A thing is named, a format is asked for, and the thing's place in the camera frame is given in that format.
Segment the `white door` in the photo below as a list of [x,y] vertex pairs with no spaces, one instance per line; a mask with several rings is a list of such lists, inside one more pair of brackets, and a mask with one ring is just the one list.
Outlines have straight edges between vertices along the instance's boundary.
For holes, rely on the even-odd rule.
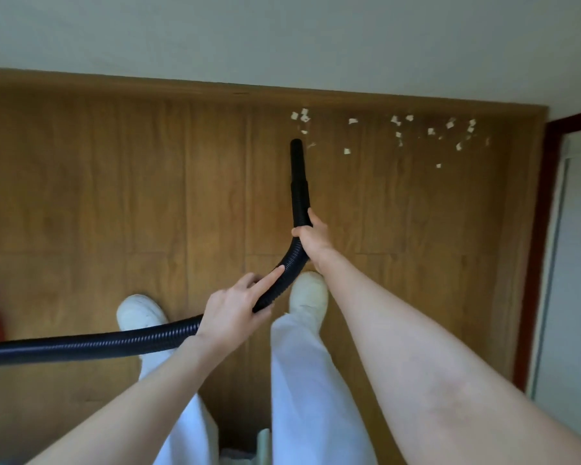
[[581,131],[558,164],[527,395],[581,435]]

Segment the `white right shoe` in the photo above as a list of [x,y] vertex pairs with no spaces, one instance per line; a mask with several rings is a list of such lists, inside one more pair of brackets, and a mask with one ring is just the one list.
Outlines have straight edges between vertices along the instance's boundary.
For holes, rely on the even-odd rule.
[[324,277],[303,272],[294,281],[289,296],[289,313],[321,324],[328,308],[329,293]]

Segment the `person's right hand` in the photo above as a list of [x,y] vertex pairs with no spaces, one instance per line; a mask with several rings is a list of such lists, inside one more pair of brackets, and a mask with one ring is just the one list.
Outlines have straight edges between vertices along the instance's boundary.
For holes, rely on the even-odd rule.
[[315,233],[312,240],[300,240],[300,242],[317,272],[327,277],[330,272],[331,262],[335,260],[338,251],[334,248],[329,238],[328,226],[317,216],[312,208],[308,209],[308,217],[311,225],[306,226],[313,226]]

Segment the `person's left hand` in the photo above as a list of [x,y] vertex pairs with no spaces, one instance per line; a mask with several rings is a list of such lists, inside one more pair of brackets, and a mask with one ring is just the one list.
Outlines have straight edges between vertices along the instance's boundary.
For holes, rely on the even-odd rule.
[[196,337],[222,358],[227,357],[252,335],[247,333],[248,317],[284,271],[279,265],[266,276],[246,273],[233,286],[212,294]]

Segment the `white shoe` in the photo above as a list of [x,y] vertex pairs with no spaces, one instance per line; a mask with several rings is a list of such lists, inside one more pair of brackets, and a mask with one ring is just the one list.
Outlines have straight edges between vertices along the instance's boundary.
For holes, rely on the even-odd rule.
[[161,326],[168,319],[156,302],[148,296],[134,294],[124,299],[116,311],[118,328],[121,331]]
[[321,324],[328,308],[329,293],[324,277],[303,272],[294,281],[289,296],[289,313]]

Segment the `white left shoe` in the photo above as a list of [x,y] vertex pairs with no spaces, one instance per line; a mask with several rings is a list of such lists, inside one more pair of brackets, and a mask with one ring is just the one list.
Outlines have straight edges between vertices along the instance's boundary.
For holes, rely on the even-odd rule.
[[116,311],[118,328],[121,331],[161,326],[168,319],[156,302],[148,296],[134,294],[124,299]]

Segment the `dark red door frame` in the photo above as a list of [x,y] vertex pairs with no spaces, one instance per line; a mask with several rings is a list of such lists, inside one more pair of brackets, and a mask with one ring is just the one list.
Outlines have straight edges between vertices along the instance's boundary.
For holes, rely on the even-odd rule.
[[559,157],[565,136],[581,131],[581,113],[550,121],[546,124],[536,186],[534,220],[527,255],[527,271],[522,297],[519,330],[515,351],[513,385],[522,392],[532,383],[532,354],[535,328],[538,324],[543,263],[548,243],[551,207],[555,201]]

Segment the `white trousers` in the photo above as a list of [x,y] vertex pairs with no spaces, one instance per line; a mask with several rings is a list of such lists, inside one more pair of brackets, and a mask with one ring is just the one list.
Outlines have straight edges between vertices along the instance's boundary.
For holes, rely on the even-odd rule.
[[272,429],[256,453],[219,450],[218,428],[196,394],[154,465],[377,465],[348,386],[316,332],[296,315],[271,326]]

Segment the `scattered white paper scraps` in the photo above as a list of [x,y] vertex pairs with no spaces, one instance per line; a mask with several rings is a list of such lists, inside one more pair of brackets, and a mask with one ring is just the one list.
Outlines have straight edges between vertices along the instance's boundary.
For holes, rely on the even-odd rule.
[[[310,115],[310,109],[303,108],[301,111],[290,113],[290,120],[297,122],[300,134],[303,136],[316,137],[316,127],[318,124],[324,124],[325,113],[320,115]],[[343,124],[343,132],[359,133],[369,131],[383,132],[386,142],[386,149],[392,149],[395,152],[412,152],[419,153],[420,144],[432,144],[445,146],[447,150],[456,150],[460,152],[467,147],[476,135],[478,135],[478,118],[459,117],[429,117],[415,114],[393,114],[393,115],[372,115],[370,117],[355,115],[346,117],[342,115],[341,119],[335,119],[335,124]],[[351,139],[344,138],[343,154],[351,155],[354,150],[359,156],[359,145],[351,146]]]

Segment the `person's left forearm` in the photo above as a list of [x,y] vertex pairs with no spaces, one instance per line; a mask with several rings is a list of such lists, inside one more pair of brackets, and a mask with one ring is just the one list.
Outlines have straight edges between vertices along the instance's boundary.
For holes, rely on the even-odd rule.
[[228,351],[196,335],[171,357],[26,465],[152,465],[188,405]]

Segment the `person's right forearm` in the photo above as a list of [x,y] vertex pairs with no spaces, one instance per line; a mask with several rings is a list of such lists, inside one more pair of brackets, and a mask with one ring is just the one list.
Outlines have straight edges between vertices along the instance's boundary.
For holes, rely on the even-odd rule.
[[581,437],[331,247],[310,250],[408,465],[581,465]]

